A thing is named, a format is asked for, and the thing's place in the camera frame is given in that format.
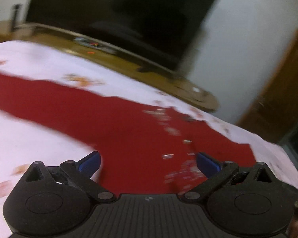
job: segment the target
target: red fabric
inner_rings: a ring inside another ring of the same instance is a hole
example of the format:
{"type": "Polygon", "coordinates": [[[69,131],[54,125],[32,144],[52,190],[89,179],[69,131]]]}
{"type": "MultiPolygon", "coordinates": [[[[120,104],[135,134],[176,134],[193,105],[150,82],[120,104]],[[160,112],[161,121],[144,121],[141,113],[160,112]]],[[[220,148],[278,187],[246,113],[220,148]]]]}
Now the red fabric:
{"type": "Polygon", "coordinates": [[[255,163],[248,145],[231,142],[203,121],[185,121],[186,115],[166,109],[168,119],[150,112],[158,107],[61,86],[0,74],[0,109],[60,131],[101,153],[100,184],[120,193],[177,193],[196,186],[205,177],[186,178],[194,158],[206,152],[240,166],[255,163]],[[175,130],[170,135],[166,128],[175,130]],[[183,140],[192,140],[190,145],[183,140]],[[163,159],[164,154],[174,154],[163,159]],[[179,173],[167,182],[170,173],[179,173]]]}

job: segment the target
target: television screen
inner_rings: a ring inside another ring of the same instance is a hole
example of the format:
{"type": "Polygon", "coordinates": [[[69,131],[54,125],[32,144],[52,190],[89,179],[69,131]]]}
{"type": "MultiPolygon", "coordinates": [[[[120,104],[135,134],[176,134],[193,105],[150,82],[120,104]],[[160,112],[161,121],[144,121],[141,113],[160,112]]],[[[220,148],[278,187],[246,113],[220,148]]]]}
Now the television screen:
{"type": "Polygon", "coordinates": [[[71,30],[175,70],[214,0],[31,0],[27,21],[71,30]]]}

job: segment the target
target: wall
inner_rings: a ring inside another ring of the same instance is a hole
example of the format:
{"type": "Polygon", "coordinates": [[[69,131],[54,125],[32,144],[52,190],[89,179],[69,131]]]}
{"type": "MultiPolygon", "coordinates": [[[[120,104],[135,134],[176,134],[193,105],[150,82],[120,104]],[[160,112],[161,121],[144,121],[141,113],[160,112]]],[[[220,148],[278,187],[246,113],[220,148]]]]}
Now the wall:
{"type": "MultiPolygon", "coordinates": [[[[15,3],[0,0],[0,20],[15,3]]],[[[212,92],[217,117],[234,123],[278,65],[298,27],[298,0],[217,0],[194,45],[188,78],[212,92]]]]}

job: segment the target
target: bed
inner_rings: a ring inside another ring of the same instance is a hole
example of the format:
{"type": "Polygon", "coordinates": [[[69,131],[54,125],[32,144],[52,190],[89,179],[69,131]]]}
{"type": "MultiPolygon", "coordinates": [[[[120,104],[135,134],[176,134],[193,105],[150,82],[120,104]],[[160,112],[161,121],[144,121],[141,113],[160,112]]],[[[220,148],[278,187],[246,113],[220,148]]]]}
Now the bed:
{"type": "Polygon", "coordinates": [[[206,180],[195,153],[251,167],[263,161],[298,189],[283,149],[158,89],[88,60],[25,41],[0,43],[0,238],[2,207],[29,164],[57,166],[97,150],[103,187],[184,193],[206,180]]]}

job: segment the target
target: white fabric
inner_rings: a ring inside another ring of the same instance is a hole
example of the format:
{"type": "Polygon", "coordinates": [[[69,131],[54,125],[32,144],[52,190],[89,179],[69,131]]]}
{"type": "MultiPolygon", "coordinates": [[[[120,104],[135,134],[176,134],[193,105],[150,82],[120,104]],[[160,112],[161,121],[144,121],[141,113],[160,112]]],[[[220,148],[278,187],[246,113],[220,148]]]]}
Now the white fabric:
{"type": "MultiPolygon", "coordinates": [[[[268,164],[282,181],[298,188],[298,172],[284,150],[258,135],[226,123],[208,113],[166,95],[146,84],[132,80],[88,60],[60,52],[43,45],[9,41],[0,44],[0,71],[32,80],[50,80],[61,85],[77,86],[68,81],[67,74],[85,77],[92,85],[80,87],[102,96],[118,96],[148,105],[175,107],[178,112],[204,120],[217,132],[240,144],[250,144],[256,161],[268,164]]],[[[79,160],[92,148],[38,124],[14,118],[0,111],[0,183],[11,189],[21,177],[12,175],[19,165],[40,160],[45,165],[59,165],[65,160],[79,160]]],[[[0,238],[11,232],[3,218],[2,206],[6,196],[0,198],[0,238]]]]}

